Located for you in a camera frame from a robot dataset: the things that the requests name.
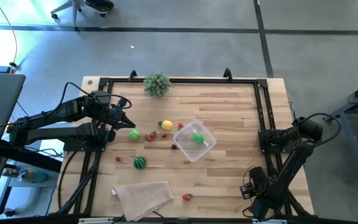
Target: gray floor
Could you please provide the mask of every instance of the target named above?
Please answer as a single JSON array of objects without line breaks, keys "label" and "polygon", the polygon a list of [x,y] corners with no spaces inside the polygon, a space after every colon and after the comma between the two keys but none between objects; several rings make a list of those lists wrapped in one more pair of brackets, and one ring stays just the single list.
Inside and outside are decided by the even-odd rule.
[{"label": "gray floor", "polygon": [[[64,1],[25,1],[19,4],[27,9],[22,14],[9,9],[7,1],[0,2],[14,24],[57,25],[48,11]],[[79,16],[79,26],[257,28],[251,0],[115,3],[117,9],[106,21],[86,11]],[[358,1],[260,0],[260,5],[267,29],[358,30]],[[60,25],[70,26],[70,13],[59,14]],[[0,24],[5,24],[1,15]],[[266,77],[258,34],[17,31],[16,35],[21,64],[17,73],[27,75],[19,100],[30,113],[53,108],[64,83],[80,84],[85,75],[128,76],[135,69],[139,75],[163,71],[170,76],[219,77],[229,67],[235,77]],[[0,30],[0,64],[12,58],[9,43],[10,31]],[[358,89],[358,35],[268,35],[267,43],[274,77],[284,78],[297,116],[331,112]],[[77,94],[70,90],[67,98]],[[21,113],[15,110],[14,116]],[[329,136],[335,125],[324,128]],[[343,179],[355,169],[343,133],[315,149],[305,167],[316,214],[358,221],[358,182]],[[39,203],[46,209],[48,200]]]}]

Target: wooden table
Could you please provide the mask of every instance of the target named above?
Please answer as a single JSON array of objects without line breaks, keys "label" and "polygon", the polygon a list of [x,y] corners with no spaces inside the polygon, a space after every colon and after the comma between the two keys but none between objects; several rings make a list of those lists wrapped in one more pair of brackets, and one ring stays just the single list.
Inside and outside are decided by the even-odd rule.
[{"label": "wooden table", "polygon": [[[88,92],[97,90],[99,79],[84,77],[82,88]],[[277,129],[288,128],[292,118],[284,81],[281,78],[267,80]],[[113,187],[166,180],[175,199],[158,211],[165,217],[243,218],[242,210],[250,205],[250,201],[244,200],[239,191],[243,175],[250,166],[265,167],[257,138],[260,127],[252,85],[174,83],[164,98],[157,99],[144,93],[143,83],[115,83],[112,93],[132,101],[133,106],[126,113],[137,125],[140,138],[132,141],[129,139],[130,129],[121,129],[115,141],[108,144],[102,153],[94,192],[93,217],[123,215],[118,199],[111,194]],[[172,136],[178,131],[177,124],[180,121],[186,124],[193,119],[202,120],[218,142],[196,162],[188,161],[180,150],[171,149]],[[172,121],[174,127],[171,131],[164,131],[158,127],[160,120]],[[82,119],[74,125],[89,121]],[[265,123],[269,128],[269,122],[266,120]],[[159,133],[157,140],[145,141],[143,136],[154,130]],[[168,136],[162,139],[162,133]],[[65,156],[63,165],[69,155]],[[116,156],[121,158],[121,162],[115,161]],[[137,156],[146,157],[145,170],[134,168],[132,163]],[[83,157],[84,153],[77,153],[68,165],[62,183],[62,203],[78,185]],[[303,168],[293,179],[290,190],[305,210],[313,213]],[[193,194],[194,198],[186,202],[182,199],[183,194]],[[81,211],[87,196],[88,187],[85,188]],[[55,194],[52,211],[57,209]]]}]

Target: office chair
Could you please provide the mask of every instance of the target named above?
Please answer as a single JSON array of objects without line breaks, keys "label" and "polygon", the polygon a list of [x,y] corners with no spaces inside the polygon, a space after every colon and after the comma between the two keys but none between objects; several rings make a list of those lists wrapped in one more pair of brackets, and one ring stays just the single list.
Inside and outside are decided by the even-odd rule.
[{"label": "office chair", "polygon": [[52,15],[52,18],[58,19],[56,12],[73,7],[73,27],[76,31],[79,31],[76,24],[77,10],[78,12],[82,12],[81,6],[85,5],[97,11],[101,17],[105,17],[106,13],[114,7],[114,4],[109,0],[67,0],[66,3],[52,10],[50,14]]}]

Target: beige cloth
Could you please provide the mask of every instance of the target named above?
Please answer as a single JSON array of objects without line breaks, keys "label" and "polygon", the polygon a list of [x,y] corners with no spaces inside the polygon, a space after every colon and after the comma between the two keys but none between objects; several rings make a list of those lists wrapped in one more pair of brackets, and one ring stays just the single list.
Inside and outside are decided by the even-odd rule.
[{"label": "beige cloth", "polygon": [[115,187],[127,221],[138,221],[173,200],[167,181]]}]

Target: red strawberry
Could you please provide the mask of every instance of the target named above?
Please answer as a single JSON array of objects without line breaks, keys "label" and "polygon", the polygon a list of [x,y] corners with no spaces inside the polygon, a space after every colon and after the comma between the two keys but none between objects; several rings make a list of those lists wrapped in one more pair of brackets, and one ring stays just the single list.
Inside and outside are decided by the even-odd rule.
[{"label": "red strawberry", "polygon": [[183,199],[187,202],[190,201],[191,198],[193,198],[192,194],[184,194],[183,195]]}]

